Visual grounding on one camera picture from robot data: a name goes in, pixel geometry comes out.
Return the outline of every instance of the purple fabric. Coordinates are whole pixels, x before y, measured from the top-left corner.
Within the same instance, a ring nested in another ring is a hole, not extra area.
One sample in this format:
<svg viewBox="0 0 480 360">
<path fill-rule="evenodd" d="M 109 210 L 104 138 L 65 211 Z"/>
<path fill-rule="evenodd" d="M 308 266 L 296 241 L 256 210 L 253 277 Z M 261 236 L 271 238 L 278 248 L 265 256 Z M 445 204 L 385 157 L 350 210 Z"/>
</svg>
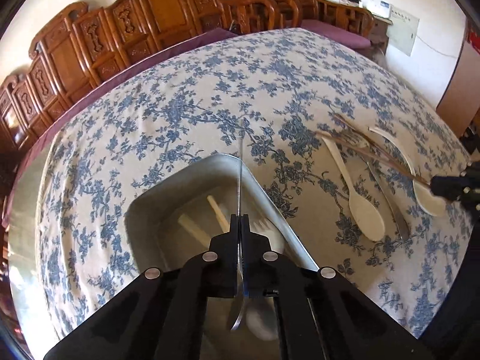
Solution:
<svg viewBox="0 0 480 360">
<path fill-rule="evenodd" d="M 152 66 L 155 66 L 160 62 L 186 53 L 187 51 L 194 50 L 198 47 L 206 46 L 208 44 L 219 42 L 225 39 L 234 38 L 236 36 L 237 35 L 230 31 L 223 30 L 222 28 L 215 28 L 212 31 L 186 40 L 185 42 L 176 44 L 175 46 L 170 47 L 166 50 L 159 51 L 156 54 L 153 54 L 150 57 L 144 59 L 143 61 L 140 61 L 137 64 L 130 66 L 128 69 L 104 82 L 98 88 L 95 88 L 93 91 L 91 91 L 87 96 L 79 100 L 72 108 L 70 108 L 57 121 L 55 121 L 54 124 L 49 127 L 49 129 L 39 138 L 39 140 L 34 143 L 32 148 L 26 154 L 25 158 L 20 162 L 17 175 L 13 183 L 13 188 L 10 192 L 10 195 L 8 196 L 8 202 L 5 215 L 3 216 L 2 226 L 4 228 L 8 226 L 15 187 L 18 180 L 24 173 L 25 169 L 27 169 L 27 167 L 42 152 L 42 150 L 52 142 L 53 138 L 62 129 L 62 127 L 65 126 L 65 124 L 68 123 L 75 115 L 83 111 L 85 108 L 87 108 L 89 105 L 94 103 L 106 93 L 110 92 L 113 88 L 119 86 L 121 83 L 124 83 L 126 80 L 136 76 L 137 74 L 147 69 L 150 69 Z"/>
<path fill-rule="evenodd" d="M 370 41 L 367 38 L 319 20 L 302 20 L 301 27 L 304 30 L 322 35 L 325 38 L 331 39 L 353 50 L 366 49 L 371 46 Z"/>
</svg>

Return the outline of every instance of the silver screw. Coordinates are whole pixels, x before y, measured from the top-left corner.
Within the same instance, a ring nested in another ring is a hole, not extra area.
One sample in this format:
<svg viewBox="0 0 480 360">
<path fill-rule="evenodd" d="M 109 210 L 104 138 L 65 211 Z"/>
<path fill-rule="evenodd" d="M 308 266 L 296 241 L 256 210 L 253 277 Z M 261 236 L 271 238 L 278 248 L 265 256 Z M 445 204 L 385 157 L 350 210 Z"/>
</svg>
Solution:
<svg viewBox="0 0 480 360">
<path fill-rule="evenodd" d="M 336 275 L 335 269 L 330 268 L 329 266 L 326 266 L 325 268 L 322 268 L 320 271 L 320 274 L 325 278 L 325 279 L 333 279 Z"/>
<path fill-rule="evenodd" d="M 208 251 L 203 254 L 202 258 L 207 262 L 215 261 L 218 258 L 218 254 L 216 254 L 214 251 Z"/>
<path fill-rule="evenodd" d="M 278 254 L 276 254 L 274 251 L 266 251 L 263 254 L 263 259 L 265 261 L 275 261 L 278 258 Z"/>
<path fill-rule="evenodd" d="M 160 276 L 160 270 L 158 268 L 148 268 L 146 271 L 145 271 L 145 277 L 147 279 L 156 279 L 157 277 Z"/>
</svg>

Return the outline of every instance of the white spoon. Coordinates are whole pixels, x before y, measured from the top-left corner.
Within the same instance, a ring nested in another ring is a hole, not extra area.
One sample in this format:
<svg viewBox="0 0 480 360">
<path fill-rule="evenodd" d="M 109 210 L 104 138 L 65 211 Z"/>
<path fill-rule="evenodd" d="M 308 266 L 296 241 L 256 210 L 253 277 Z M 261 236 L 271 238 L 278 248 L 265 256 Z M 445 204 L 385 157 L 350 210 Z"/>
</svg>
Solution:
<svg viewBox="0 0 480 360">
<path fill-rule="evenodd" d="M 373 204 L 356 192 L 337 144 L 325 137 L 323 137 L 323 140 L 349 188 L 350 212 L 358 228 L 368 239 L 374 242 L 380 241 L 385 235 L 385 223 L 382 216 Z"/>
<path fill-rule="evenodd" d="M 368 129 L 388 139 L 400 151 L 400 154 L 402 154 L 403 158 L 405 158 L 405 161 L 410 168 L 410 173 L 415 176 L 415 164 L 413 163 L 412 159 L 407 155 L 407 151 L 402 146 L 400 141 L 394 136 L 392 136 L 390 133 L 378 127 L 368 127 Z M 445 215 L 446 202 L 443 198 L 433 195 L 429 188 L 420 184 L 416 180 L 413 180 L 413 192 L 415 193 L 415 197 L 417 198 L 418 205 L 427 214 L 431 216 Z"/>
</svg>

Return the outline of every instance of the white wall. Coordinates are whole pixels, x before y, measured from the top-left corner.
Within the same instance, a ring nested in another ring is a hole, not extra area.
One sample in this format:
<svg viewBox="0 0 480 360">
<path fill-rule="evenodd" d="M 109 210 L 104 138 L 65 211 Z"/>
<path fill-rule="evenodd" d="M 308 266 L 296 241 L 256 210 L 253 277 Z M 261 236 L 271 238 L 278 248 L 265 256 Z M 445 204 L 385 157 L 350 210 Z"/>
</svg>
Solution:
<svg viewBox="0 0 480 360">
<path fill-rule="evenodd" d="M 38 31 L 68 4 L 80 0 L 26 0 L 0 39 L 0 84 L 12 72 L 30 65 L 28 48 Z M 90 9 L 106 7 L 115 0 L 83 0 Z"/>
<path fill-rule="evenodd" d="M 419 38 L 410 57 L 389 45 L 388 68 L 408 81 L 436 107 L 452 77 L 465 30 L 465 15 L 454 0 L 383 0 L 418 17 Z"/>
</svg>

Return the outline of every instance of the tablecloth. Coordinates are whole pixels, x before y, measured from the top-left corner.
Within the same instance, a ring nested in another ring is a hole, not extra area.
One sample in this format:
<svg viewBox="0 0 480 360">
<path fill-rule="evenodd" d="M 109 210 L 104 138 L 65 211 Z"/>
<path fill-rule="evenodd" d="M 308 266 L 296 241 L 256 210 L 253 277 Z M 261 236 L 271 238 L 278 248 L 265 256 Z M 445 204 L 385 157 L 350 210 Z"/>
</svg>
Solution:
<svg viewBox="0 0 480 360">
<path fill-rule="evenodd" d="M 402 242 L 361 158 L 342 156 L 358 193 L 386 223 L 380 242 L 350 217 L 348 190 L 315 131 L 397 136 L 429 178 L 457 175 L 468 154 L 409 86 L 340 44 L 300 28 L 242 36 L 187 52 L 127 80 L 56 136 L 37 204 L 36 253 L 52 322 L 63 337 L 135 278 L 123 216 L 133 199 L 194 161 L 235 154 L 319 266 L 333 266 L 419 336 L 458 272 L 472 225 L 452 204 L 432 217 L 411 182 L 380 164 L 412 236 Z M 383 139 L 393 155 L 396 150 Z"/>
</svg>

